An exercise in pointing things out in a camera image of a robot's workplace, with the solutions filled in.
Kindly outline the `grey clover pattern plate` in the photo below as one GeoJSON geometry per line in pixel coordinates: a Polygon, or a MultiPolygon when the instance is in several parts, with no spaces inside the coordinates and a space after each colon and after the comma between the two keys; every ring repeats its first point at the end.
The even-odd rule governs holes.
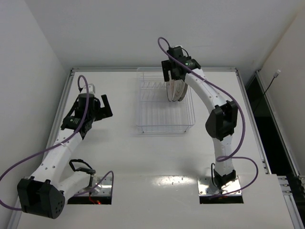
{"type": "Polygon", "coordinates": [[[184,81],[176,80],[174,81],[173,98],[172,101],[176,102],[180,99],[184,89],[184,81]]]}

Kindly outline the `orange sunburst plate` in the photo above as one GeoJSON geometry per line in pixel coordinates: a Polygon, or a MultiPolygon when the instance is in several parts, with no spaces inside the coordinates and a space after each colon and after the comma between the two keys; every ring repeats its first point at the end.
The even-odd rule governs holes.
{"type": "Polygon", "coordinates": [[[168,101],[173,102],[175,95],[175,80],[170,80],[166,83],[166,92],[168,101]]]}

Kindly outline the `dark blue rimmed plate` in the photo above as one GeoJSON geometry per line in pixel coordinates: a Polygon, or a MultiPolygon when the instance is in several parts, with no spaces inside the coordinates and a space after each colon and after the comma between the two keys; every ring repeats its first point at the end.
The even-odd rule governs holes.
{"type": "Polygon", "coordinates": [[[178,99],[178,101],[182,101],[187,93],[187,89],[188,89],[188,84],[187,83],[184,83],[184,87],[183,87],[183,91],[181,93],[181,96],[180,98],[178,99]]]}

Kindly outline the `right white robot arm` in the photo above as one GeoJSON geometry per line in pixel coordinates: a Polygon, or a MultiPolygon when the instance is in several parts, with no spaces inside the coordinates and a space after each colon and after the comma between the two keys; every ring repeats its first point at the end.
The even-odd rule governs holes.
{"type": "Polygon", "coordinates": [[[164,80],[181,80],[197,93],[209,112],[205,129],[213,140],[215,158],[230,155],[238,116],[236,103],[225,100],[207,83],[199,63],[190,56],[186,57],[182,47],[170,47],[167,53],[188,67],[189,70],[184,69],[172,59],[162,61],[164,80]]]}

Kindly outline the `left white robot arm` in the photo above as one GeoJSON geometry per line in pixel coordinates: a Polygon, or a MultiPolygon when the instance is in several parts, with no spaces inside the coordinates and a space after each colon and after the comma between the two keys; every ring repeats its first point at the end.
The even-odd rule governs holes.
{"type": "Polygon", "coordinates": [[[97,187],[96,171],[90,166],[72,168],[73,175],[61,181],[66,165],[72,165],[74,150],[92,128],[92,123],[111,117],[108,98],[94,94],[79,94],[63,119],[55,148],[29,178],[17,185],[21,210],[25,213],[57,218],[73,196],[91,193],[97,187]]]}

